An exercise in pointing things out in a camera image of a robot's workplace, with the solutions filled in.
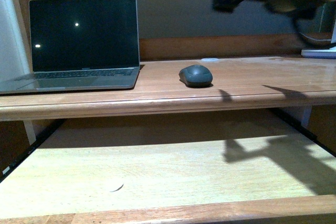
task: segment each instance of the wooden panel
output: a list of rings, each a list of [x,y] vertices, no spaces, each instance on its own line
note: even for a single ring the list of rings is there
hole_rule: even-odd
[[[331,33],[310,36],[325,39]],[[300,54],[302,48],[295,34],[140,39],[142,61],[288,55]]]
[[[335,196],[258,200],[167,208],[89,212],[84,214],[12,218],[0,223],[231,223],[231,224],[334,224]]]
[[[335,180],[336,158],[265,110],[72,119],[0,184],[0,217],[328,217]]]
[[[336,105],[314,106],[308,129],[319,142],[336,153]]]
[[[23,122],[0,122],[0,176],[29,147]]]
[[[187,88],[179,71],[203,64],[213,86]],[[132,90],[0,96],[1,120],[231,110],[336,103],[336,61],[245,57],[143,62]]]

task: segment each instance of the white cable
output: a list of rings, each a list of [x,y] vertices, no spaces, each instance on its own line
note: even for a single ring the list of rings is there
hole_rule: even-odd
[[[322,14],[321,14],[321,20],[320,20],[320,27],[319,27],[319,33],[321,32],[322,29],[322,23],[323,23],[323,17],[324,17],[324,10],[326,8],[326,4],[323,5],[323,9],[322,9]]]
[[[315,40],[315,41],[331,41],[331,39],[315,39],[315,38],[312,38],[312,37],[309,37],[303,33],[301,33],[303,36],[305,36],[306,38],[308,39],[311,39],[311,40]]]

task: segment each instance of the light wooden board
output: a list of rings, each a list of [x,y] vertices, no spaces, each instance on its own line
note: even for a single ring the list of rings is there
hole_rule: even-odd
[[[213,86],[191,89],[179,71],[203,64]],[[336,103],[336,61],[300,57],[144,62],[132,90],[0,96],[0,120],[255,109]]]
[[[72,119],[0,184],[0,218],[333,195],[335,180],[336,159],[265,110]]]

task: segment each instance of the laptop trackpad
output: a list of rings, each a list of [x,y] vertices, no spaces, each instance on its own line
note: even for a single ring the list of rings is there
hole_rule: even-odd
[[[19,88],[18,90],[87,87],[90,86],[96,79],[97,77],[39,79]]]

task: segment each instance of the laptop keyboard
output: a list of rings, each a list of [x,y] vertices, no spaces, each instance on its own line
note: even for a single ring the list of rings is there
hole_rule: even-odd
[[[97,76],[115,76],[121,74],[130,76],[133,69],[104,69],[104,70],[80,70],[80,71],[65,71],[65,72],[44,72],[35,73],[37,79],[53,79],[53,78],[71,78],[71,77],[97,77]],[[16,80],[31,79],[31,76],[25,76]]]

